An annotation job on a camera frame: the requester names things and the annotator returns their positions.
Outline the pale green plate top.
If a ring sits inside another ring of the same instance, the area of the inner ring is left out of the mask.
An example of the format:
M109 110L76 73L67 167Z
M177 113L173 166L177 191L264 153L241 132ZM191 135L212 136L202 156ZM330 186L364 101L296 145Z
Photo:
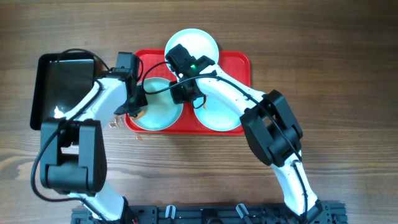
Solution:
M211 73L213 70L219 71L219 48L214 38L207 32L200 29L184 29L178 31L167 42L164 55L178 44L186 48L188 53L196 60L202 56L206 56L214 61L214 65L208 65L200 74Z

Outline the orange green scrub sponge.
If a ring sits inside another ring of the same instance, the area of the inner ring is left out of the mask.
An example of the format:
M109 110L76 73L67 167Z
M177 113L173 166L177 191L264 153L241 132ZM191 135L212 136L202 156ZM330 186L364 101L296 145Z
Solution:
M144 110L137 110L135 112L132 112L129 114L129 117L132 120L137 120L140 119L141 117L143 117L145 115L145 111Z

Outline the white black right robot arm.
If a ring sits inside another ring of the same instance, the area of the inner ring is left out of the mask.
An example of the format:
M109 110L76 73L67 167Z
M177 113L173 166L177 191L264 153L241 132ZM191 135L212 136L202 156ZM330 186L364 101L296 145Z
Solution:
M286 206L302 223L314 221L321 212L320 201L303 167L303 131L284 96L276 90L264 93L242 84L206 56L168 53L165 59L179 84L196 86L239 116L250 150L274 170Z

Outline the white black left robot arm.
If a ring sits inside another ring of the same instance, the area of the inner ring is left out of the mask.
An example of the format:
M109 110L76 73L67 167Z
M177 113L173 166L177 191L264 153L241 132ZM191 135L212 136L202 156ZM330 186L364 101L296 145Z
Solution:
M137 223L125 197L106 181L107 162L103 128L114 114L138 112L137 72L117 68L102 77L70 73L50 82L47 95L73 101L60 118L41 126L41 147L31 173L46 189L62 195L59 202L76 200L96 223Z

